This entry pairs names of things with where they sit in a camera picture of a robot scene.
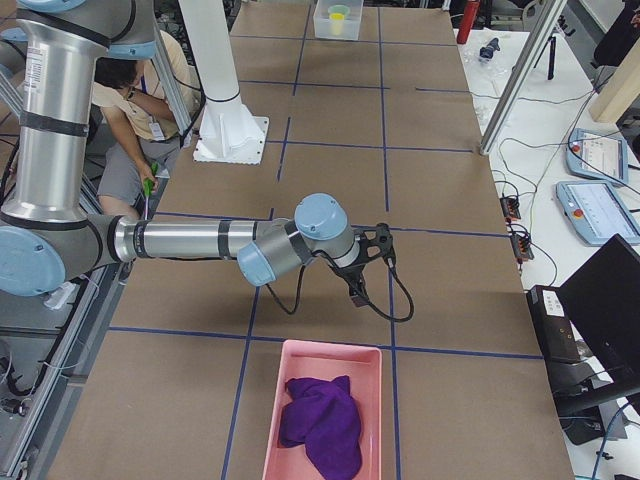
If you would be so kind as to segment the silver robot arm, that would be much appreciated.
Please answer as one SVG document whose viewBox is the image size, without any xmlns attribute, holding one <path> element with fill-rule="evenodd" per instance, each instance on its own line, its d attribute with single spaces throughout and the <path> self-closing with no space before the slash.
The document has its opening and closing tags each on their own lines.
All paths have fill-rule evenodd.
<svg viewBox="0 0 640 480">
<path fill-rule="evenodd" d="M 1 288 L 53 291 L 108 264 L 137 258 L 234 260 L 254 286 L 323 258 L 366 305 L 364 267 L 396 266 L 385 224 L 353 227 L 339 203 L 316 193 L 292 219 L 166 223 L 88 214 L 79 204 L 96 61 L 154 63 L 180 133 L 189 117 L 149 1 L 22 1 L 28 45 L 14 195 L 1 208 Z"/>
</svg>

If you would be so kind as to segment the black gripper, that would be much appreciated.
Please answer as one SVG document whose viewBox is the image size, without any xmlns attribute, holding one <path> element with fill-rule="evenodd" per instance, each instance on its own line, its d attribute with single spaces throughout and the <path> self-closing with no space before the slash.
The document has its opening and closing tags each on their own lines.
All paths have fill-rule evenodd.
<svg viewBox="0 0 640 480">
<path fill-rule="evenodd" d="M 355 286 L 365 285 L 365 267 L 381 259 L 392 274 L 395 274 L 395 250 L 390 227 L 386 223 L 378 223 L 372 228 L 356 228 L 354 231 L 356 255 L 340 266 L 337 260 L 332 263 L 332 271 L 349 286 L 349 297 L 355 307 L 365 306 L 365 296 Z"/>
</svg>

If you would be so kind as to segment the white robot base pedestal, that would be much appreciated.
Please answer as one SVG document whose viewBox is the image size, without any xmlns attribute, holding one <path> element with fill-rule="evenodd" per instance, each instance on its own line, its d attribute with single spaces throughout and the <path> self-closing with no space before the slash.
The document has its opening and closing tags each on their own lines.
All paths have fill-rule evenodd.
<svg viewBox="0 0 640 480">
<path fill-rule="evenodd" d="M 179 5 L 206 99 L 194 159 L 257 165 L 269 119 L 252 115 L 241 98 L 223 3 L 186 0 Z"/>
</svg>

